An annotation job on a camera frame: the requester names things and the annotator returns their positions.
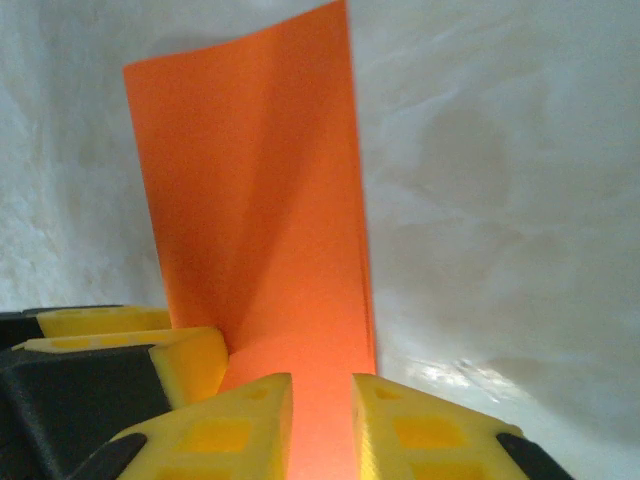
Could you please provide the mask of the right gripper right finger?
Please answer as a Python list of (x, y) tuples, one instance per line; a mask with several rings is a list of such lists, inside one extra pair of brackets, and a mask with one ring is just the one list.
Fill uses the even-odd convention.
[(569, 479), (522, 430), (373, 374), (352, 376), (361, 479)]

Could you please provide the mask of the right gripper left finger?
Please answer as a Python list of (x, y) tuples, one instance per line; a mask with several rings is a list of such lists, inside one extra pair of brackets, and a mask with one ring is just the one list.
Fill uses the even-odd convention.
[(72, 479), (285, 479), (292, 376), (264, 376), (133, 425)]

